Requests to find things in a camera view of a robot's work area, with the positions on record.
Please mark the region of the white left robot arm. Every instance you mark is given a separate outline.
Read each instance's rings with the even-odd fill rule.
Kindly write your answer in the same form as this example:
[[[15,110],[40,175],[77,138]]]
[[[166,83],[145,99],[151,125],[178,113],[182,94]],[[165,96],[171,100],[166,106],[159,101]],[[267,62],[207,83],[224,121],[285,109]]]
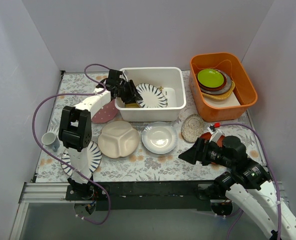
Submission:
[[[122,71],[112,69],[108,78],[99,82],[89,97],[74,106],[65,106],[61,113],[58,137],[72,166],[68,182],[83,200],[89,200],[94,195],[94,187],[89,183],[92,171],[87,153],[92,138],[91,119],[115,98],[121,98],[125,103],[142,99],[133,81],[128,80]]]

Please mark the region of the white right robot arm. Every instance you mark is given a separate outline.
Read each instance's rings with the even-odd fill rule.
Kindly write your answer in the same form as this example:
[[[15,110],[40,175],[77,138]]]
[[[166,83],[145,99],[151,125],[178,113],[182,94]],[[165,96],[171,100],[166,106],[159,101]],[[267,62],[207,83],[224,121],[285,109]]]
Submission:
[[[198,138],[179,155],[190,164],[217,164],[228,168],[201,190],[208,197],[228,198],[247,214],[270,240],[296,240],[296,217],[277,197],[270,174],[248,157],[245,145],[236,136],[223,138],[222,145]]]

